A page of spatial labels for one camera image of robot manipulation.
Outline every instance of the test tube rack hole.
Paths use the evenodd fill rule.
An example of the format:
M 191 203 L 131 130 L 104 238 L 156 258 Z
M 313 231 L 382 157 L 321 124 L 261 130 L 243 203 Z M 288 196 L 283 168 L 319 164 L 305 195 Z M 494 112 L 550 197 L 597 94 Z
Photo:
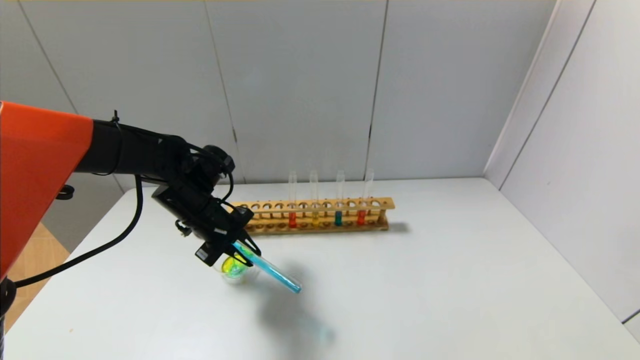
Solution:
M 269 200 L 232 202 L 231 205 L 253 211 L 253 219 L 245 227 L 251 235 L 386 231 L 389 230 L 387 210 L 396 208 L 390 197 L 320 199 L 317 207 L 313 203 L 312 200 L 299 200 L 291 207 L 286 201 Z M 342 212 L 342 225 L 335 224 L 336 211 Z M 365 221 L 358 224 L 358 212 L 361 211 L 366 211 Z M 289 226 L 290 213 L 296 214 L 296 227 Z M 313 224 L 313 213 L 318 215 L 317 225 Z

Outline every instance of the white wall panel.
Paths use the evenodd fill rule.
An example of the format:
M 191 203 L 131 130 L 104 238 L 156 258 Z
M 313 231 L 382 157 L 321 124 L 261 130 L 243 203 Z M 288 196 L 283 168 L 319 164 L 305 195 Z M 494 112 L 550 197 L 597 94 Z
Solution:
M 504 195 L 622 320 L 640 307 L 640 1 L 597 1 Z
M 363 178 L 385 2 L 207 6 L 247 181 Z
M 73 113 L 16 1 L 0 3 L 0 99 Z M 71 200 L 56 200 L 42 220 L 69 251 L 122 196 L 113 176 L 73 174 Z
M 640 316 L 636 315 L 633 319 L 629 320 L 625 326 L 627 330 L 631 332 L 638 342 L 640 342 Z
M 236 156 L 203 2 L 25 2 L 78 112 Z M 234 177 L 243 182 L 241 169 Z M 118 177 L 125 189 L 133 176 Z
M 531 132 L 594 0 L 558 0 L 553 19 L 531 66 L 528 78 L 507 120 L 484 176 L 500 188 Z
M 368 165 L 479 176 L 555 1 L 389 2 Z

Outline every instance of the robotic arm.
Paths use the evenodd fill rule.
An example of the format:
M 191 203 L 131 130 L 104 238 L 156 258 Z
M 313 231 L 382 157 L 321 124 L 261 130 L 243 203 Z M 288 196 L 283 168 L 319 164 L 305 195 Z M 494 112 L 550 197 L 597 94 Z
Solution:
M 6 279 L 7 271 L 51 202 L 72 195 L 66 192 L 72 189 L 64 186 L 72 172 L 134 174 L 138 209 L 122 238 L 65 263 L 67 267 L 115 245 L 133 229 L 141 211 L 141 181 L 160 185 L 152 197 L 177 217 L 175 224 L 184 236 L 194 233 L 204 240 L 196 256 L 205 264 L 212 266 L 222 254 L 227 254 L 240 256 L 247 266 L 252 266 L 232 245 L 236 240 L 261 255 L 244 230 L 253 212 L 226 202 L 233 189 L 235 168 L 226 152 L 212 145 L 201 149 L 179 136 L 154 133 L 118 121 L 117 113 L 111 122 L 106 122 L 0 102 L 0 281 L 3 286 L 0 318 L 13 300 L 10 298 L 12 286 L 15 296 L 15 285 Z M 230 179 L 230 190 L 222 199 L 217 199 L 211 193 L 225 175 Z M 59 271 L 16 284 L 27 285 L 56 272 Z

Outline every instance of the empty test tube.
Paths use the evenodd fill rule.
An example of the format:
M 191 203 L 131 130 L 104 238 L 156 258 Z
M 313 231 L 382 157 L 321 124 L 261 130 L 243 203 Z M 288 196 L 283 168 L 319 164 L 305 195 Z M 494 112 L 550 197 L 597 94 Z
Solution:
M 338 200 L 336 202 L 336 208 L 341 208 L 344 206 L 344 171 L 338 171 L 338 175 L 335 177 L 335 198 Z M 342 210 L 335 211 L 335 225 L 342 226 Z
M 367 169 L 367 173 L 364 177 L 364 188 L 362 190 L 362 201 L 360 205 L 367 205 L 366 200 L 371 196 L 371 188 L 373 187 L 373 169 Z M 365 216 L 367 216 L 367 210 L 358 211 L 358 225 L 364 225 Z
M 296 227 L 296 185 L 298 184 L 298 176 L 295 171 L 289 172 L 289 205 L 290 213 L 289 213 L 289 227 Z
M 314 227 L 318 226 L 318 211 L 317 209 L 320 207 L 318 203 L 318 173 L 315 170 L 311 170 L 309 173 L 309 185 L 311 185 L 311 222 Z

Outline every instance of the wooden floor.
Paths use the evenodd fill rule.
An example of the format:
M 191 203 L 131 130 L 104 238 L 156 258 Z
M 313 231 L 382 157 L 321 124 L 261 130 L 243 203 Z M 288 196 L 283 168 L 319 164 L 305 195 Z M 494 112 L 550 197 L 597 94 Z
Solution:
M 18 260 L 9 270 L 8 277 L 13 281 L 25 279 L 29 276 L 37 275 L 52 267 L 58 266 L 65 262 L 69 253 L 56 238 L 47 230 L 44 225 L 40 224 L 31 235 L 31 239 L 27 243 Z M 8 332 L 11 326 L 22 312 L 29 306 L 29 303 L 42 289 L 48 280 L 37 282 L 33 285 L 25 286 L 18 289 L 18 294 L 9 312 L 5 315 L 5 329 Z

